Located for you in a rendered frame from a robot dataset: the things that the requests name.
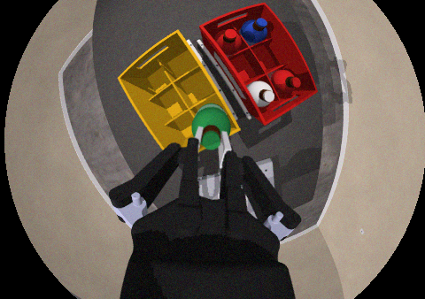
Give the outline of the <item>blue bottle with light blue label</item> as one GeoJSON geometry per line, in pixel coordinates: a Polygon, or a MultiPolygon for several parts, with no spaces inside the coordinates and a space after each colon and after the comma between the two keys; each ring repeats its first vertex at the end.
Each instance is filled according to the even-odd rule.
{"type": "Polygon", "coordinates": [[[267,21],[262,18],[248,20],[243,23],[239,33],[249,46],[262,42],[267,37],[267,21]]]}

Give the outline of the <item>green bottle with pale green label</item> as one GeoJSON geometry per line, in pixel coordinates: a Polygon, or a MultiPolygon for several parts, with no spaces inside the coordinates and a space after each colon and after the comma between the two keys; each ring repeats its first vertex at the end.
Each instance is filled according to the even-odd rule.
{"type": "Polygon", "coordinates": [[[198,127],[204,128],[200,144],[208,150],[215,150],[220,146],[221,131],[227,132],[228,137],[231,132],[227,113],[216,103],[207,103],[197,111],[191,125],[194,138],[198,127]]]}

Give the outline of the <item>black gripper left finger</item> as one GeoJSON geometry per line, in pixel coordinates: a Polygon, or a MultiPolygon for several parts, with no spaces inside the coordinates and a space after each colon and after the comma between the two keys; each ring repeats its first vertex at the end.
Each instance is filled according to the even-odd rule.
{"type": "Polygon", "coordinates": [[[198,233],[201,224],[198,151],[202,133],[203,127],[199,126],[195,138],[190,137],[187,147],[184,148],[179,143],[170,143],[132,180],[110,190],[112,206],[121,222],[127,223],[132,228],[138,219],[148,213],[147,209],[178,165],[184,164],[175,227],[179,234],[186,237],[198,233]]]}

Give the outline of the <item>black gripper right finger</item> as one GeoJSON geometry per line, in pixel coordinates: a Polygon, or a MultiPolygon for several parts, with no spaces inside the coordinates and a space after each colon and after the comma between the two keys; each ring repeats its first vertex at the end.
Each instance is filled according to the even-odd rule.
{"type": "Polygon", "coordinates": [[[282,200],[251,157],[237,156],[224,131],[219,160],[220,199],[226,199],[226,236],[232,241],[241,241],[251,231],[246,195],[258,221],[283,241],[299,225],[301,217],[282,200]]]}

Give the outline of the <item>red crate with dividers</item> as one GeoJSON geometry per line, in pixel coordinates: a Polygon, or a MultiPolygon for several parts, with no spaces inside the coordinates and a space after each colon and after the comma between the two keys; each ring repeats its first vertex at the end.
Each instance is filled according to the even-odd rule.
{"type": "Polygon", "coordinates": [[[222,71],[236,90],[236,93],[240,96],[245,108],[264,126],[318,92],[313,76],[298,46],[286,27],[266,3],[254,4],[231,11],[205,22],[199,28],[205,47],[209,52],[211,51],[211,55],[220,68],[223,68],[222,71]],[[218,25],[222,21],[246,12],[246,15],[218,25]],[[263,40],[249,46],[240,35],[240,28],[245,21],[259,18],[267,21],[267,37],[265,41],[263,40]],[[216,34],[228,29],[234,29],[242,39],[241,48],[230,57],[227,57],[217,42],[214,41],[216,34]],[[277,70],[291,72],[295,77],[300,79],[300,87],[295,88],[293,92],[287,95],[276,93],[267,74],[277,70]],[[274,100],[269,105],[265,107],[258,107],[256,105],[250,91],[246,87],[246,85],[254,81],[264,81],[273,90],[274,100]],[[298,97],[285,104],[295,96],[298,97]],[[282,104],[285,105],[273,111],[282,104]]]}

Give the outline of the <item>white bottle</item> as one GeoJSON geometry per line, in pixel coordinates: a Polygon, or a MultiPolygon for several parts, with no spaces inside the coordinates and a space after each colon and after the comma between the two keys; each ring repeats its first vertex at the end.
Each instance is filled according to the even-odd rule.
{"type": "Polygon", "coordinates": [[[274,100],[271,87],[264,81],[254,81],[246,85],[258,107],[265,107],[274,100]],[[269,103],[267,103],[269,102],[269,103]]]}

